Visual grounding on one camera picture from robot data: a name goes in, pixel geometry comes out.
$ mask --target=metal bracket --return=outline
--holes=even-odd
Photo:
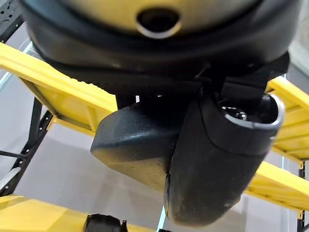
[[[289,53],[245,76],[228,76],[220,92],[221,99],[237,102],[260,102],[269,80],[287,73],[290,64]]]
[[[0,7],[0,42],[7,42],[23,22],[17,1],[6,1]]]

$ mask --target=yellow plastic shelf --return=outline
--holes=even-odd
[[[309,96],[283,77],[270,81],[267,91],[279,96],[286,107],[273,150],[302,166],[309,159]]]
[[[22,196],[0,198],[2,232],[83,232],[88,214]],[[129,232],[154,230],[127,225]]]
[[[52,123],[94,135],[100,121],[117,110],[115,96],[79,82],[47,63],[0,43],[0,67],[19,76],[54,115]]]
[[[71,79],[45,62],[1,43],[0,68],[22,79],[53,113],[52,123],[94,135],[98,123],[117,110],[113,95]],[[287,108],[273,150],[302,165],[302,159],[309,157],[309,96],[281,77],[270,81],[267,89],[281,97]],[[300,214],[309,210],[309,182],[266,162],[261,164],[246,193]]]
[[[245,193],[298,212],[309,210],[309,181],[262,162]]]

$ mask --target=black plastic housing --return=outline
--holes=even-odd
[[[167,216],[198,227],[239,200],[271,148],[284,104],[265,95],[244,121],[210,96],[189,101],[160,97],[118,110],[101,121],[91,152],[108,167],[164,190]]]
[[[108,167],[163,192],[188,104],[189,99],[161,97],[114,112],[99,124],[91,153]]]
[[[56,0],[20,5],[35,46],[56,69],[112,94],[163,95],[196,92],[205,68],[229,76],[282,56],[301,0],[263,0],[220,27],[165,40],[95,24]]]
[[[276,96],[264,97],[258,111],[264,122],[232,117],[211,97],[191,103],[167,176],[165,209],[172,221],[206,226],[238,202],[284,119]]]

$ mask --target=black plastic part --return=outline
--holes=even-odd
[[[290,65],[289,53],[262,66],[251,74],[226,77],[220,98],[227,98],[245,104],[258,104],[265,92],[269,80],[288,72]]]
[[[132,105],[136,103],[136,96],[129,96],[129,95],[116,95],[116,102],[118,110]]]
[[[107,116],[92,154],[108,167],[163,191],[189,99],[159,97]]]
[[[251,73],[286,53],[301,6],[301,0],[264,0],[212,30],[152,40],[85,20],[59,1],[20,2],[30,36],[50,64],[127,95],[192,93],[208,68],[224,77]]]
[[[284,118],[266,110],[270,124],[224,114],[211,97],[191,103],[170,165],[164,199],[167,216],[191,227],[209,225],[224,215],[246,189],[269,151]]]
[[[23,24],[16,0],[8,0],[0,7],[0,43],[5,43]]]
[[[85,232],[125,232],[121,228],[120,220],[101,214],[89,215]]]

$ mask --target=black metal frame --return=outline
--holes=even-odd
[[[42,104],[36,98],[34,98],[29,138],[21,153],[15,154],[6,151],[0,151],[0,155],[2,156],[17,158],[12,169],[17,167],[21,168],[18,174],[13,177],[3,189],[0,189],[0,197],[10,195],[14,192],[17,184],[19,183],[31,159],[33,158],[35,152],[39,148],[43,138],[47,133],[47,127],[53,115],[47,111],[41,119],[41,113]]]
[[[7,0],[0,6],[0,42],[7,42],[23,22],[17,1]]]
[[[303,160],[303,168],[298,170],[298,176],[305,179],[306,178],[306,166],[305,160]],[[297,232],[305,232],[309,229],[309,224],[305,225],[305,211],[303,211],[303,218],[297,220]]]

